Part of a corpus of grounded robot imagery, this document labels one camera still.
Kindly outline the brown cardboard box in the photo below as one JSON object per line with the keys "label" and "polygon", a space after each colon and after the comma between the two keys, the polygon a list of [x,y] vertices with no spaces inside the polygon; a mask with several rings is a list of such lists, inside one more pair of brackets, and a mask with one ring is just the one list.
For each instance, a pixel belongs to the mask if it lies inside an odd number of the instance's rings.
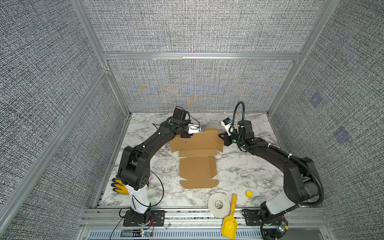
{"label": "brown cardboard box", "polygon": [[179,153],[180,184],[185,189],[212,189],[219,185],[216,155],[222,152],[224,141],[219,130],[207,128],[191,138],[179,135],[170,141],[171,151]]}

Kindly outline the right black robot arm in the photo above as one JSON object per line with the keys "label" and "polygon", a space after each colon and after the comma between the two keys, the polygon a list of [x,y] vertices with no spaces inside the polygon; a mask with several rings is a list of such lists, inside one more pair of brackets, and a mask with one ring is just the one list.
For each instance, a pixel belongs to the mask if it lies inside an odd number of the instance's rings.
{"label": "right black robot arm", "polygon": [[240,150],[266,160],[283,173],[283,190],[261,204],[261,221],[271,221],[300,206],[316,207],[324,201],[324,187],[312,159],[296,157],[255,137],[250,121],[238,122],[238,129],[229,118],[221,121],[221,125],[226,131],[219,137],[226,147],[236,144]]}

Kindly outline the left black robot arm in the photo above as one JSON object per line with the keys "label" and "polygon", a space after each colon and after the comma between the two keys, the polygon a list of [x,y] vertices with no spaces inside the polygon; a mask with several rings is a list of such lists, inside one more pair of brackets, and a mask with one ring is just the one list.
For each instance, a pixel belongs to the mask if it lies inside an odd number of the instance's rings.
{"label": "left black robot arm", "polygon": [[173,115],[159,124],[156,132],[147,140],[135,147],[124,148],[117,178],[129,192],[131,211],[136,220],[142,223],[150,220],[152,205],[146,187],[151,174],[152,157],[177,135],[188,134],[190,123],[189,112],[177,106]]}

